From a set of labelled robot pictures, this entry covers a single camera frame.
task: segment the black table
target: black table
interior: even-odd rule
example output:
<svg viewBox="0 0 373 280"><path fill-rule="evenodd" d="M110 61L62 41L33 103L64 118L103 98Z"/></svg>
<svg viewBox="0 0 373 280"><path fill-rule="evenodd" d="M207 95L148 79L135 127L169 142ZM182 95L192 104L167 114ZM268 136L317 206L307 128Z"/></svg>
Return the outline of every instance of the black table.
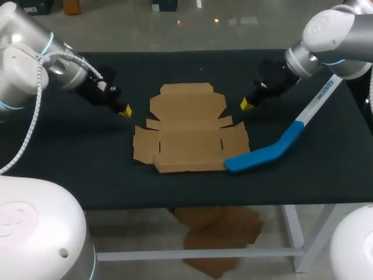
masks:
<svg viewBox="0 0 373 280"><path fill-rule="evenodd" d="M252 90L257 65L283 51L84 54L109 65L133 109L126 120L92 107L75 94L45 92L32 141L10 176L45 179L69 190L84 209L211 205L335 204L373 200L373 139L343 83L275 163L239 174L159 174L132 159L134 125L145 126L149 99L164 83L209 82L227 99L234 122L245 120L252 150L274 143L314 97L330 73L304 80L280 99L247 113L242 98ZM1 124L0 163L19 149L33 103Z"/></svg>

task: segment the cable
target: cable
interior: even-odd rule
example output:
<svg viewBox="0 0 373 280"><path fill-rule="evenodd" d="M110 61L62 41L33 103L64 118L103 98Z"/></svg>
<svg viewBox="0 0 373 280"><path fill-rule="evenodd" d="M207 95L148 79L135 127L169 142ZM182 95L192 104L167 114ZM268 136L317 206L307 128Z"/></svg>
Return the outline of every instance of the cable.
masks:
<svg viewBox="0 0 373 280"><path fill-rule="evenodd" d="M14 156L14 158L6 166L4 166L2 169L0 169L0 175L4 174L4 172L7 172L10 168L12 168L17 163L17 161L21 158L22 154L24 153L24 151L26 150L26 148L27 148L27 146L30 142L31 136L32 136L32 134L34 132L34 129L35 129L37 118L39 116L39 111L40 111L41 95L43 93L43 87L42 87L42 84L41 84L41 73L42 73L42 70L43 70L43 65L44 65L44 63L49 61L50 57L54 57L54 56L64 57L65 59L72 60L72 61L76 62L80 66L86 66L99 79L103 78L101 76L101 74L93 66L91 66L87 61L83 60L82 58L77 57L76 55L73 55L73 54L70 54L70 53L67 53L67 52L52 52L52 53L49 53L49 54L46 54L45 56L43 56L41 58L41 60L39 61L39 64L38 64L38 67L37 67L37 72L36 72L37 73L36 102L35 102L34 114L33 114L32 120L31 120L31 124L29 126L29 130L27 131L26 137L24 138L23 143L21 145L21 148L18 150L18 153Z"/></svg>
<svg viewBox="0 0 373 280"><path fill-rule="evenodd" d="M371 105L371 111L373 114L373 68L372 68L372 74L371 74L371 81L369 85L369 103Z"/></svg>

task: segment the cardboard sheet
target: cardboard sheet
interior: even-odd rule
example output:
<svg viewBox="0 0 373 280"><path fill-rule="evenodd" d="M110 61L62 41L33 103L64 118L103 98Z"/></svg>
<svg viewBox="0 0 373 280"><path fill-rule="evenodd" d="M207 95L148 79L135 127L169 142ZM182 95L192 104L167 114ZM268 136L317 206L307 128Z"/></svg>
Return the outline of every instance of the cardboard sheet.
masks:
<svg viewBox="0 0 373 280"><path fill-rule="evenodd" d="M249 152L244 123L219 118L226 106L208 83L164 85L150 100L159 120L135 128L133 158L159 172L225 170L225 159Z"/></svg>

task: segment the cardboard flap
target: cardboard flap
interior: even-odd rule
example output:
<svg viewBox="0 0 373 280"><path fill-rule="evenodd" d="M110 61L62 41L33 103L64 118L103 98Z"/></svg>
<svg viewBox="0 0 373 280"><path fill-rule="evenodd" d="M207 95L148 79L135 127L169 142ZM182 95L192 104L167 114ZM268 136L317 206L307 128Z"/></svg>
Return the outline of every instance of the cardboard flap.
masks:
<svg viewBox="0 0 373 280"><path fill-rule="evenodd" d="M151 120L149 118L146 119L146 127L154 129L154 130L161 130L162 123L160 121Z"/></svg>
<svg viewBox="0 0 373 280"><path fill-rule="evenodd" d="M245 124L239 123L234 127L226 127L219 130L225 159L249 152L249 138L245 130Z"/></svg>
<svg viewBox="0 0 373 280"><path fill-rule="evenodd" d="M150 111L162 122L216 120L226 107L224 95L214 92L161 94L150 100Z"/></svg>
<svg viewBox="0 0 373 280"><path fill-rule="evenodd" d="M133 158L152 164L154 155L159 153L159 131L135 126L133 136Z"/></svg>
<svg viewBox="0 0 373 280"><path fill-rule="evenodd" d="M216 120L170 120L167 122L146 119L146 127L161 131L215 130L232 124L232 116Z"/></svg>
<svg viewBox="0 0 373 280"><path fill-rule="evenodd" d="M161 95L168 93L213 92L209 83L173 83L161 87Z"/></svg>

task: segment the floor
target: floor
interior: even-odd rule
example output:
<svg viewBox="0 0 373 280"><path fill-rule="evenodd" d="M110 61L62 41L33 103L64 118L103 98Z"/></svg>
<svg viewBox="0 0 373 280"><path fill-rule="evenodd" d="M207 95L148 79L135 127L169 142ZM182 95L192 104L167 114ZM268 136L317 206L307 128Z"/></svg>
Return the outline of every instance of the floor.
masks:
<svg viewBox="0 0 373 280"><path fill-rule="evenodd" d="M80 0L83 15L65 16L61 1L37 19L76 51L185 51L288 48L307 21L340 0L179 0L178 12L151 11L150 0ZM279 207L255 207L265 222L255 246L288 246ZM299 206L304 233L322 205ZM188 229L165 209L89 212L98 251L181 249ZM97 226L111 226L111 230ZM101 278L208 280L180 260L101 264ZM307 274L295 274L289 258L242 259L224 280L332 280L328 252Z"/></svg>
<svg viewBox="0 0 373 280"><path fill-rule="evenodd" d="M341 0L179 0L177 12L152 12L151 0L62 0L38 20L78 51L184 51L288 48L319 11Z"/></svg>
<svg viewBox="0 0 373 280"><path fill-rule="evenodd" d="M304 236L312 228L323 205L300 205L297 211ZM264 227L252 247L289 246L279 206L253 206L261 213ZM93 241L99 252L180 250L188 228L178 223L166 209L130 211L91 211L87 213ZM211 280L181 260L102 262L102 280L162 279ZM240 259L235 270L222 280L333 280L328 248L319 256L310 272L295 274L287 257Z"/></svg>

